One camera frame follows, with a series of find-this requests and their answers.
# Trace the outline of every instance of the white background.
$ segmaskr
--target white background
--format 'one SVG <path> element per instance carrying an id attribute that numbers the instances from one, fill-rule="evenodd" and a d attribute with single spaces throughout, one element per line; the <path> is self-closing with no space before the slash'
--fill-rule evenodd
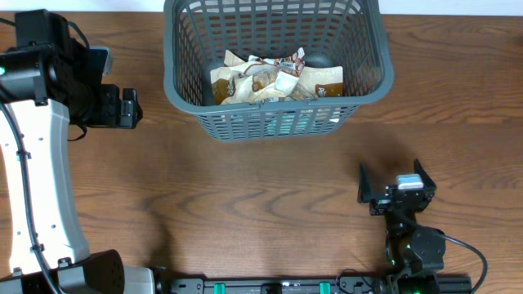
<path id="1" fill-rule="evenodd" d="M 523 0 L 379 0 L 385 14 L 523 16 Z M 0 0 L 0 11 L 163 11 L 163 0 Z"/>

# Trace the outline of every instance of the black cable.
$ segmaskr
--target black cable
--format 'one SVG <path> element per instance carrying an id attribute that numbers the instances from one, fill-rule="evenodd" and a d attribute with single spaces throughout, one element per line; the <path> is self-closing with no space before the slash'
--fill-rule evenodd
<path id="1" fill-rule="evenodd" d="M 0 90 L 4 92 L 4 94 L 11 95 L 9 92 L 5 91 L 2 87 L 0 87 Z M 54 294 L 65 294 L 64 291 L 60 288 L 60 286 L 55 285 L 54 281 L 52 280 L 51 273 L 49 269 L 47 268 L 47 264 L 45 261 L 45 258 L 42 254 L 42 246 L 40 242 L 38 241 L 38 236 L 36 234 L 36 229 L 34 226 L 34 216 L 33 216 L 33 205 L 31 203 L 31 189 L 29 187 L 29 169 L 27 166 L 27 157 L 28 152 L 25 150 L 24 147 L 24 141 L 22 141 L 22 135 L 18 131 L 18 128 L 16 127 L 15 121 L 9 111 L 7 110 L 7 107 L 0 102 L 0 110 L 3 112 L 3 115 L 6 117 L 7 123 L 9 123 L 9 127 L 11 128 L 11 131 L 13 132 L 13 136 L 15 137 L 16 146 L 18 148 L 18 151 L 16 152 L 18 159 L 20 160 L 20 167 L 22 170 L 22 185 L 24 189 L 24 201 L 25 201 L 25 219 L 27 220 L 27 228 L 29 230 L 29 238 L 31 240 L 31 248 L 34 252 L 34 255 L 36 256 L 38 265 L 40 265 L 40 269 L 42 270 L 43 277 L 46 279 L 47 284 L 49 285 L 49 288 L 52 290 Z"/>
<path id="2" fill-rule="evenodd" d="M 352 293 L 352 292 L 348 292 L 347 290 L 343 289 L 343 287 L 340 285 L 340 278 L 341 278 L 341 276 L 342 276 L 344 273 L 346 273 L 347 271 L 349 271 L 349 270 L 350 270 L 350 271 L 353 271 L 353 272 L 355 272 L 355 273 L 357 273 L 357 274 L 360 276 L 361 280 L 362 280 L 362 281 L 363 281 L 367 286 L 369 286 L 370 290 L 365 291 L 365 292 L 362 292 L 362 293 L 365 294 L 365 293 L 372 292 L 372 291 L 374 290 L 373 286 L 372 286 L 369 282 L 367 282 L 367 280 L 365 279 L 365 277 L 363 276 L 363 274 L 360 273 L 359 271 L 357 271 L 356 269 L 342 269 L 342 271 L 341 271 L 339 274 L 337 274 L 336 278 L 334 279 L 334 282 L 336 283 L 336 286 L 340 289 L 341 292 L 344 292 L 345 294 L 354 294 L 354 293 Z"/>
<path id="3" fill-rule="evenodd" d="M 401 212 L 393 211 L 393 213 L 396 216 L 398 216 L 402 221 L 404 221 L 408 225 L 413 226 L 414 228 L 426 227 L 424 225 L 420 225 L 417 222 L 409 219 L 408 217 L 406 217 Z M 445 234 L 438 234 L 437 236 L 440 237 L 440 238 L 443 238 L 443 239 L 445 239 L 447 241 L 450 241 L 450 242 L 452 242 L 454 244 L 458 244 L 459 246 L 465 247 L 466 249 L 476 253 L 480 257 L 481 262 L 483 263 L 483 270 L 481 271 L 480 279 L 477 281 L 476 285 L 474 285 L 474 287 L 471 290 L 471 293 L 475 293 L 481 287 L 481 284 L 485 281 L 485 278 L 487 276 L 487 271 L 489 270 L 489 263 L 487 262 L 487 259 L 485 258 L 483 253 L 481 253 L 479 250 L 475 249 L 473 246 L 471 246 L 471 245 L 469 245 L 469 244 L 467 244 L 467 243 L 465 243 L 463 241 L 457 240 L 457 239 L 452 238 L 450 236 L 447 236 Z"/>
<path id="4" fill-rule="evenodd" d="M 82 33 L 82 30 L 72 21 L 68 21 L 68 24 L 71 26 L 71 28 L 74 29 L 74 31 L 76 31 L 78 36 L 80 36 L 80 38 L 82 39 L 83 43 L 85 44 L 87 52 L 89 52 L 89 50 L 91 48 L 89 47 L 89 42 L 87 41 L 87 38 L 85 38 L 85 35 Z"/>
<path id="5" fill-rule="evenodd" d="M 14 22 L 12 22 L 10 20 L 3 19 L 2 17 L 0 17 L 0 23 L 6 24 L 6 25 L 16 26 L 16 24 Z"/>

